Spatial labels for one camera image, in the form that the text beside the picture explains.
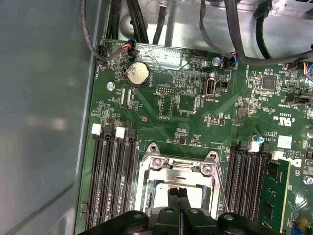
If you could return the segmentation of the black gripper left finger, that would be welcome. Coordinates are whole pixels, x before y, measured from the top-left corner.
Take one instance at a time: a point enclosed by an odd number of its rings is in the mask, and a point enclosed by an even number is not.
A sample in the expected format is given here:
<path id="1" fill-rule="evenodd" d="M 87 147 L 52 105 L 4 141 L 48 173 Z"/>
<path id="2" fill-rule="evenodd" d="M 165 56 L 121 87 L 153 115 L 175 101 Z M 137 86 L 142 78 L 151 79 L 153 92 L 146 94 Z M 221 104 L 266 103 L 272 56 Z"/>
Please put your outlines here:
<path id="1" fill-rule="evenodd" d="M 178 235 L 182 188 L 168 190 L 169 206 L 159 214 L 148 216 L 142 211 L 129 211 L 81 232 L 82 235 Z"/>

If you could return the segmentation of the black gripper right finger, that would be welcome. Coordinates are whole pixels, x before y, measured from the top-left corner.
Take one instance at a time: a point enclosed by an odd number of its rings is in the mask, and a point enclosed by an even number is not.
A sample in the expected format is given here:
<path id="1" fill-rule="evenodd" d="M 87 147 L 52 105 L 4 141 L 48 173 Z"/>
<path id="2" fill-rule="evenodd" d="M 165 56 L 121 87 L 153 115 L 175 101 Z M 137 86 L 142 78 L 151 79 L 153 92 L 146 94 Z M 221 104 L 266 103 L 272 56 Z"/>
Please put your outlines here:
<path id="1" fill-rule="evenodd" d="M 179 189 L 180 207 L 184 209 L 183 218 L 192 235 L 279 235 L 273 229 L 234 213 L 223 213 L 217 219 L 206 215 L 201 209 L 192 208 L 187 189 Z"/>

